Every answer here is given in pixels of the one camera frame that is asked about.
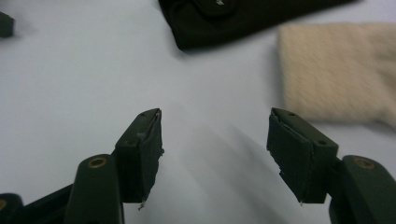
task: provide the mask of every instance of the white surface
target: white surface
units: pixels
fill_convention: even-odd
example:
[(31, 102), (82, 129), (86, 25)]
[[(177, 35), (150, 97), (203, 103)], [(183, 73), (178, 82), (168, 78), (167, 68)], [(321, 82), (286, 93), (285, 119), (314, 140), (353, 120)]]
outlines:
[[(362, 1), (294, 22), (393, 21), (394, 0)], [(31, 203), (111, 153), (140, 112), (163, 111), (157, 183), (126, 223), (330, 223), (300, 206), (265, 150), (282, 107), (276, 28), (219, 49), (181, 52), (157, 1), (2, 0), (16, 36), (0, 40), (0, 192)], [(396, 131), (315, 123), (396, 176)]]

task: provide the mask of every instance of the logo on black bag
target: logo on black bag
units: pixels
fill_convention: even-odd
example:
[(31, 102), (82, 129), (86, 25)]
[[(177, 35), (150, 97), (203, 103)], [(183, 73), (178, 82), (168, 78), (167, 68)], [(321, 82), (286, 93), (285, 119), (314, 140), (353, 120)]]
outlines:
[(216, 4), (218, 4), (219, 6), (224, 6), (224, 3), (222, 2), (222, 0), (216, 0)]

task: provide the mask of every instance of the black fabric pouch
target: black fabric pouch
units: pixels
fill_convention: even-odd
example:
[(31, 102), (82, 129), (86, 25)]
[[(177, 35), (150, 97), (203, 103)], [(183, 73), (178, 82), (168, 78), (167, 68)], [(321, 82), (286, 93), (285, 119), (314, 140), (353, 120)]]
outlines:
[(9, 37), (14, 33), (14, 19), (0, 12), (0, 37)]
[(159, 0), (179, 49), (220, 45), (293, 18), (358, 0)]

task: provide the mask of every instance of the beige knit cloth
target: beige knit cloth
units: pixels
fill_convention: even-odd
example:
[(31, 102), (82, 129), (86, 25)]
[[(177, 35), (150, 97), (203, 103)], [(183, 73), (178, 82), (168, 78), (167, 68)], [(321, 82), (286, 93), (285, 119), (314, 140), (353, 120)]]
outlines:
[(288, 110), (396, 127), (396, 24), (285, 25), (278, 47)]

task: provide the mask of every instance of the brass screw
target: brass screw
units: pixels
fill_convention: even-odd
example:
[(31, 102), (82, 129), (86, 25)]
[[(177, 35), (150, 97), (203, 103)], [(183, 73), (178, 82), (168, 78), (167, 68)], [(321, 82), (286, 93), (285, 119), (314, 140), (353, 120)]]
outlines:
[(7, 206), (7, 201), (0, 199), (0, 211), (3, 210)]
[(88, 166), (92, 169), (95, 169), (106, 165), (106, 163), (107, 159), (105, 157), (97, 157), (90, 160), (90, 162), (88, 162)]
[(353, 160), (356, 164), (359, 165), (359, 167), (368, 169), (368, 170), (373, 170), (375, 168), (375, 165), (372, 161), (364, 159), (362, 157), (355, 157)]

